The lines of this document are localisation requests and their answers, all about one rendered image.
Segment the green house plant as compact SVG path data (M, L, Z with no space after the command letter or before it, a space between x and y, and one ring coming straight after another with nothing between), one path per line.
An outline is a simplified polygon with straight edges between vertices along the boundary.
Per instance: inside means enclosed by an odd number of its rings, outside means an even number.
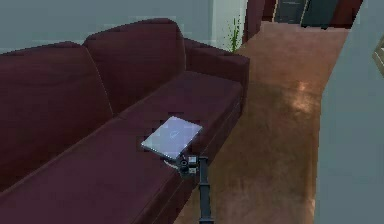
M230 52L235 52L240 44L240 19L234 18L229 24L228 24L228 38L229 38L229 45L228 49Z

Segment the silver grey laptop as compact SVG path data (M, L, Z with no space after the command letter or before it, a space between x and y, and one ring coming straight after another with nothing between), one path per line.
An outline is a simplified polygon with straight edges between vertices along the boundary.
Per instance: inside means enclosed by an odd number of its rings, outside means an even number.
M163 158L176 160L202 129L200 125L172 116L146 138L141 146Z

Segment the dark red sofa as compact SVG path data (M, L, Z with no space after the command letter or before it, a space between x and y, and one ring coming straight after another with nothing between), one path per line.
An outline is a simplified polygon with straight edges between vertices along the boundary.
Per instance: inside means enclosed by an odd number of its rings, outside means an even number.
M196 186L143 141L171 117L213 157L236 125L248 58L167 18L0 54L0 224L173 224Z

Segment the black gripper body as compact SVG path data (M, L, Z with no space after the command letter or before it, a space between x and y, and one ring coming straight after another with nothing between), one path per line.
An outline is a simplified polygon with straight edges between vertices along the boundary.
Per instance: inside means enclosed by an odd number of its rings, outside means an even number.
M179 171L182 175L187 175L189 173L189 162L188 158L185 156L180 159Z

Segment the framed wall picture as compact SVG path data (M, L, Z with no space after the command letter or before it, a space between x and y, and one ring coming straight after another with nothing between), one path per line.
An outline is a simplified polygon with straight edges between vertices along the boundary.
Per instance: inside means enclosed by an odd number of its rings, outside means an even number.
M380 74L384 77L384 34L373 51L372 59L374 60Z

